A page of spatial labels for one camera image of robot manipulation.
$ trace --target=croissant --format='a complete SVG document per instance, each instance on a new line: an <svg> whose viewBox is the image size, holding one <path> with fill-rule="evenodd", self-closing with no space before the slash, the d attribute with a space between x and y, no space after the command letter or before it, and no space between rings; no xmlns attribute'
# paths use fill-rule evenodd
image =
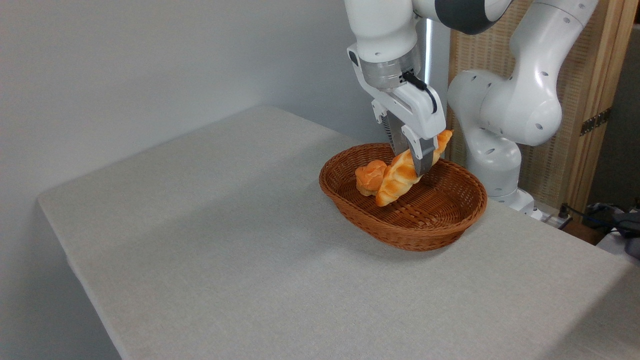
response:
<svg viewBox="0 0 640 360"><path fill-rule="evenodd" d="M365 167L356 169L356 188L365 196L376 195L387 164L382 160L374 160Z"/></svg>
<svg viewBox="0 0 640 360"><path fill-rule="evenodd" d="M440 159L440 155L444 152L452 135L451 130L444 130L438 134L438 148L433 151L431 166ZM400 196L406 194L413 184L420 181L421 177L415 172L411 151L404 151L396 156L391 165L385 169L380 189L376 194L376 205L386 206L396 201Z"/></svg>

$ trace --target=woven screen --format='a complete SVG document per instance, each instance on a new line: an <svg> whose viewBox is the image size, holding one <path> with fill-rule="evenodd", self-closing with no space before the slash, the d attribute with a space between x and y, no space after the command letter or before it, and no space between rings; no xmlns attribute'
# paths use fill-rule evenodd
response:
<svg viewBox="0 0 640 360"><path fill-rule="evenodd" d="M449 81L468 69L485 69L508 77L515 65L509 50L509 39L532 0L515 0L496 25L480 35L469 36L452 31ZM530 147L519 145L522 152L519 187L550 206L564 202L566 186L575 157L575 144L582 122L594 114L584 112L584 89L593 71L594 18L580 34L564 61L559 74L557 91L563 108L563 120L556 135L546 143ZM448 125L457 129L450 144L450 159L464 165L465 141L453 111L447 114Z"/></svg>

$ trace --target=brown basket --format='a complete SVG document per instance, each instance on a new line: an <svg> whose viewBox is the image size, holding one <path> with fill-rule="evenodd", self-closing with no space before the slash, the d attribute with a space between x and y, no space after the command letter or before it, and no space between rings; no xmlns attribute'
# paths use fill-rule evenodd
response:
<svg viewBox="0 0 640 360"><path fill-rule="evenodd" d="M379 207L356 189L355 170L372 160L391 163L387 143L368 143L340 152L320 171L320 187L357 227L391 246L434 250L456 241L486 208L486 191L463 167L439 160L395 202Z"/></svg>

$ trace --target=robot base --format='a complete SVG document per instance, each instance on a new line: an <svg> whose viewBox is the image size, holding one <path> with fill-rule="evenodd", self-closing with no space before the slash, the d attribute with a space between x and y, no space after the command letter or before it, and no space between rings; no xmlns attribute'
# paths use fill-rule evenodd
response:
<svg viewBox="0 0 640 360"><path fill-rule="evenodd" d="M522 189L516 189L509 195L489 196L489 199L509 206L511 209L529 215L536 220L542 220L543 213L535 207L533 197Z"/></svg>

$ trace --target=metal hinge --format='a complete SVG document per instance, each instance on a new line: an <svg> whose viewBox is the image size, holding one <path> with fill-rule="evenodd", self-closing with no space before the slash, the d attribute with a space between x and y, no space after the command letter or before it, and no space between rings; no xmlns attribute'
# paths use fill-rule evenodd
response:
<svg viewBox="0 0 640 360"><path fill-rule="evenodd" d="M606 109L605 111L595 115L594 117L588 119L587 121L582 123L582 129L580 129L580 136L594 130L596 127L605 124L609 121L611 117L611 108Z"/></svg>

